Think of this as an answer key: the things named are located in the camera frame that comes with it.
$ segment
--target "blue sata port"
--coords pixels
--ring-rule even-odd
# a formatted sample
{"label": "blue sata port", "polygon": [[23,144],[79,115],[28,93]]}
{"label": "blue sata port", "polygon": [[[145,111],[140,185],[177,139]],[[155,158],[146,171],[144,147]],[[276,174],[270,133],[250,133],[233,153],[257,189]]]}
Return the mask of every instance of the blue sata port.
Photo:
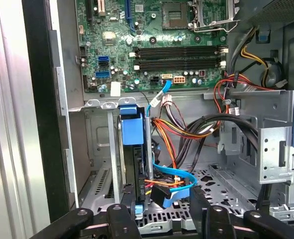
{"label": "blue sata port", "polygon": [[98,61],[99,62],[101,62],[101,61],[108,61],[109,62],[109,56],[99,56]]}
{"label": "blue sata port", "polygon": [[95,72],[96,78],[109,78],[110,72],[109,71],[97,71]]}

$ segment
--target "chip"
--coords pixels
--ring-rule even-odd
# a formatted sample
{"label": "chip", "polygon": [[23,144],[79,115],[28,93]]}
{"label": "chip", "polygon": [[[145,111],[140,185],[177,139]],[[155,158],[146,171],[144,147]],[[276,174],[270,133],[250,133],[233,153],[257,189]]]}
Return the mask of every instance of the chip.
{"label": "chip", "polygon": [[188,6],[180,2],[164,2],[162,4],[162,28],[188,28]]}

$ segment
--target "green circuit board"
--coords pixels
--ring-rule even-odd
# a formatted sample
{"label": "green circuit board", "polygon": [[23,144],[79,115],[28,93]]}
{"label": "green circuit board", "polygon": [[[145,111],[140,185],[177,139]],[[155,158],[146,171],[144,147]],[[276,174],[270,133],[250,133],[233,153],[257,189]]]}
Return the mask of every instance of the green circuit board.
{"label": "green circuit board", "polygon": [[[131,0],[130,11],[132,22],[139,23],[135,31],[130,30],[125,13],[126,0],[105,0],[104,15],[97,12],[97,5],[101,0],[77,0],[77,18],[79,27],[80,56],[83,62],[81,71],[83,75],[85,92],[109,92],[110,82],[118,81],[122,84],[122,91],[130,92],[133,85],[142,91],[161,89],[163,85],[151,84],[150,78],[162,74],[182,76],[184,70],[134,70],[135,57],[129,57],[134,47],[179,47],[179,46],[217,46],[226,44],[224,31],[209,33],[194,33],[188,29],[188,23],[194,18],[194,13],[186,0]],[[225,0],[205,0],[203,18],[205,23],[213,20],[225,19]],[[175,3],[183,5],[183,10],[171,9]],[[168,8],[171,19],[177,19],[176,27],[165,27],[167,19],[163,18],[164,8]],[[92,14],[89,21],[87,14]],[[99,56],[108,56],[110,63],[104,68],[98,65]],[[109,71],[110,77],[97,78],[95,73]],[[214,87],[221,78],[222,70],[192,69],[200,75],[186,76],[185,83],[173,84],[172,89],[188,89],[197,87]]]}

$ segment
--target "motherboard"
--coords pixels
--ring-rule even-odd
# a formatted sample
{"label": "motherboard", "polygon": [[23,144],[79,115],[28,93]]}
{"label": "motherboard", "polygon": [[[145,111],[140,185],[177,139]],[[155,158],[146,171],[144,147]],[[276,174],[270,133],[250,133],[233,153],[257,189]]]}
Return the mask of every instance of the motherboard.
{"label": "motherboard", "polygon": [[[202,0],[206,22],[224,19],[225,0]],[[214,87],[224,74],[226,33],[194,32],[186,0],[76,0],[85,92]]]}

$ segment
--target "ram slot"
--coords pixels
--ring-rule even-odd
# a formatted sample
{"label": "ram slot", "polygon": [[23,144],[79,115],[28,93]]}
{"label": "ram slot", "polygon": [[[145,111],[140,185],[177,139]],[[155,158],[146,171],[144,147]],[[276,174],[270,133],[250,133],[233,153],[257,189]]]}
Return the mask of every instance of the ram slot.
{"label": "ram slot", "polygon": [[219,66],[220,60],[211,59],[187,59],[187,60],[159,60],[159,61],[140,61],[140,70],[156,71],[156,70],[196,70],[209,69]]}
{"label": "ram slot", "polygon": [[185,46],[185,47],[159,47],[135,48],[135,53],[140,59],[168,58],[168,57],[207,57],[219,53],[218,46]]}

